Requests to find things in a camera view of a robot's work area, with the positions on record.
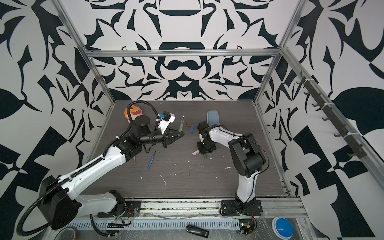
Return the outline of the green pen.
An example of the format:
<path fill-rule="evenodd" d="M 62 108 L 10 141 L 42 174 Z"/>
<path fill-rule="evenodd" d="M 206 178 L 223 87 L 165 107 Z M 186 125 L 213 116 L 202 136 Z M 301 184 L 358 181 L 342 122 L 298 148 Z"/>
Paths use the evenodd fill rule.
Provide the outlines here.
<path fill-rule="evenodd" d="M 185 116 L 182 116 L 180 127 L 179 127 L 179 131 L 180 132 L 183 131 L 184 123 L 185 123 Z"/>

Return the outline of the blue pen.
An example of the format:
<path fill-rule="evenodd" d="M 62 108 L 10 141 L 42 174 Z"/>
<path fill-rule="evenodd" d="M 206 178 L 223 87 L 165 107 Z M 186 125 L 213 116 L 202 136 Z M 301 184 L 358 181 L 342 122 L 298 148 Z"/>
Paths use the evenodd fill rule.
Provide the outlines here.
<path fill-rule="evenodd" d="M 152 157 L 151 157 L 151 159 L 150 159 L 150 162 L 149 162 L 148 167 L 147 167 L 147 170 L 148 170 L 148 171 L 150 170 L 150 168 L 151 168 L 151 166 L 152 166 L 152 163 L 153 163 L 153 161 L 154 161 L 154 159 L 155 159 L 155 155 L 156 155 L 156 151 L 154 151 L 154 153 L 153 153 L 153 155 L 152 155 Z"/>

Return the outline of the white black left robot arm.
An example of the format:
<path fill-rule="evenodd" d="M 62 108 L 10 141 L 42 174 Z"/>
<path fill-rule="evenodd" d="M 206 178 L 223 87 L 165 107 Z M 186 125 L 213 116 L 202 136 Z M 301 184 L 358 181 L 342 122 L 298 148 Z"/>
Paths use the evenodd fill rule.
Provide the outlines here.
<path fill-rule="evenodd" d="M 104 212 L 119 217 L 123 214 L 126 201 L 117 191 L 90 196 L 83 196 L 82 192 L 141 151 L 148 153 L 147 145 L 161 143 L 167 148 L 185 135 L 169 127 L 176 119 L 174 114 L 167 111 L 159 114 L 147 101 L 133 101 L 127 105 L 126 111 L 130 123 L 128 128 L 108 143 L 101 155 L 57 179 L 49 176 L 42 181 L 39 198 L 25 211 L 17 224 L 18 236 L 30 236 L 48 227 L 58 230 L 84 215 Z M 47 223 L 25 231 L 24 224 L 35 208 L 40 210 Z"/>

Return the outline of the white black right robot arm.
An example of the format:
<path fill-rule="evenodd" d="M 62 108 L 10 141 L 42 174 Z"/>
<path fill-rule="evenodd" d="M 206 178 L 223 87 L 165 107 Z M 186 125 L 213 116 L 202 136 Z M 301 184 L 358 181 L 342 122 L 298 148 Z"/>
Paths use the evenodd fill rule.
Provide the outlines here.
<path fill-rule="evenodd" d="M 250 133 L 241 135 L 233 133 L 220 125 L 208 125 L 201 122 L 197 126 L 200 141 L 197 143 L 200 154 L 210 154 L 220 144 L 230 150 L 233 165 L 239 174 L 238 189 L 235 194 L 234 206 L 231 210 L 222 205 L 220 214 L 245 215 L 256 205 L 256 184 L 258 176 L 263 172 L 267 155 Z"/>

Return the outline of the light blue pencil case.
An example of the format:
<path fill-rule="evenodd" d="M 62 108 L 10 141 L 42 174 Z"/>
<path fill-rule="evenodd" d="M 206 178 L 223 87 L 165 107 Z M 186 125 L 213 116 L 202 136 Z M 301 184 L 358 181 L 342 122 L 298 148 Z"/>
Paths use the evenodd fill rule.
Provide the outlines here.
<path fill-rule="evenodd" d="M 210 110 L 207 112 L 207 124 L 209 126 L 220 125 L 220 116 L 218 111 Z"/>

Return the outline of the orange shark plush toy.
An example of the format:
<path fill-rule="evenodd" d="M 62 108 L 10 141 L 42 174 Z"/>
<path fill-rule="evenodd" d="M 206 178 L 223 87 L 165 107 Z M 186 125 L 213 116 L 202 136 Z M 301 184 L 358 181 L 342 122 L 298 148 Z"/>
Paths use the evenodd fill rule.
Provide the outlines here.
<path fill-rule="evenodd" d="M 125 108 L 124 114 L 128 122 L 130 122 L 130 119 L 135 120 L 137 117 L 142 116 L 143 111 L 140 107 L 132 105 L 129 108 Z"/>

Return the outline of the black remote device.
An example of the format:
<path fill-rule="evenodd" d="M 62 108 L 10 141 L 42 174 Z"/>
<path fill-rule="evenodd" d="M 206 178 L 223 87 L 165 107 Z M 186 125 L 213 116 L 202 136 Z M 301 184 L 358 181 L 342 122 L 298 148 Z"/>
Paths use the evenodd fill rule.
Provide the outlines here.
<path fill-rule="evenodd" d="M 199 236 L 199 237 L 203 237 L 205 239 L 207 239 L 209 237 L 209 231 L 208 230 L 204 230 L 204 229 L 201 229 L 199 227 L 192 226 L 192 225 L 186 226 L 186 232 L 193 234 L 193 235 L 196 235 L 196 236 Z"/>

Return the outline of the clear tape roll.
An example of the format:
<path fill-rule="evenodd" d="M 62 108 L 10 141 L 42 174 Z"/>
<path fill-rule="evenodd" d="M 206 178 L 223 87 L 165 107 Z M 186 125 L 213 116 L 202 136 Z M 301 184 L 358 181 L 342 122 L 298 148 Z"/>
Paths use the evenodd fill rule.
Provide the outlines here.
<path fill-rule="evenodd" d="M 59 231 L 54 240 L 77 240 L 78 236 L 79 235 L 76 228 L 66 227 Z"/>

